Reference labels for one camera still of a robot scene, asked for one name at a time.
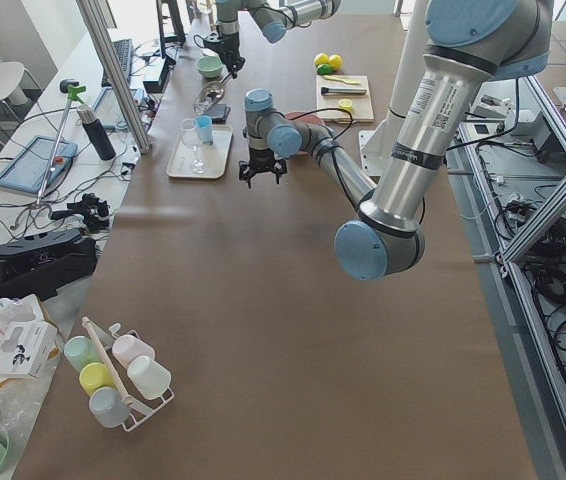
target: yellow cup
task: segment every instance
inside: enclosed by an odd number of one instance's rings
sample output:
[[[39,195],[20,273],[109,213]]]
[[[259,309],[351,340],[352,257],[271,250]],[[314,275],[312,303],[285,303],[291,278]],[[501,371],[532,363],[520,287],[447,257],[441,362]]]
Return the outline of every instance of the yellow cup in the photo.
[[[107,367],[100,362],[88,363],[83,367],[79,374],[79,383],[89,396],[101,387],[114,387],[114,380]]]

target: lemon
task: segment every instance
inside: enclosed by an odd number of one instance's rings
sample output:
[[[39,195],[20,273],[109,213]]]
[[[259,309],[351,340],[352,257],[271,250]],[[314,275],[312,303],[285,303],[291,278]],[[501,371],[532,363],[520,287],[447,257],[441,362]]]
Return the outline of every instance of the lemon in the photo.
[[[319,75],[329,75],[332,73],[332,67],[330,67],[327,63],[322,63],[316,67],[316,73]]]
[[[327,63],[332,70],[336,71],[343,66],[343,59],[340,55],[330,55],[327,59]]]
[[[324,63],[328,63],[329,57],[327,53],[319,53],[316,57],[314,57],[314,66],[318,67],[319,65],[323,65]]]

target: black label band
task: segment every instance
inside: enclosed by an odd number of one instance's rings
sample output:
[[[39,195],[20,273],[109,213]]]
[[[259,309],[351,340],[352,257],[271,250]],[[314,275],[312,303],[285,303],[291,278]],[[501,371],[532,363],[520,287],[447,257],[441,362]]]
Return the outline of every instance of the black label band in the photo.
[[[445,160],[445,157],[441,155],[432,155],[430,153],[412,150],[399,142],[394,144],[392,156],[399,160],[405,160],[406,162],[413,163],[414,165],[418,165],[419,167],[427,168],[429,170],[438,170],[443,163],[443,160]]]

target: keyboard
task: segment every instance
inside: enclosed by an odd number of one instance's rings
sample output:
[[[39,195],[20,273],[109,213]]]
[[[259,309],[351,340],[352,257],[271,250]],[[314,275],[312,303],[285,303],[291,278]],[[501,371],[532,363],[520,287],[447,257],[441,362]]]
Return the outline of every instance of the keyboard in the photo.
[[[132,48],[132,39],[126,38],[123,40],[115,40],[112,42],[112,46],[114,47],[114,51],[116,52],[116,56],[119,60],[119,65],[121,65],[121,70],[123,70],[123,74],[125,75],[125,78],[129,83],[130,76],[132,75],[132,59],[134,58],[134,48]],[[105,73],[105,70],[103,70],[103,78],[101,79],[101,86],[109,87],[110,85],[111,83],[107,78],[107,73]]]

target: blue cup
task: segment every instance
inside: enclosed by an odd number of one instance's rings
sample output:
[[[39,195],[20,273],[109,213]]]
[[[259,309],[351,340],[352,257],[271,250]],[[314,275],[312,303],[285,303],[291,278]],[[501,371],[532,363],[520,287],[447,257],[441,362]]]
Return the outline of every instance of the blue cup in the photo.
[[[207,115],[199,115],[196,117],[196,131],[203,143],[207,145],[214,143],[212,137],[212,117],[208,117]]]

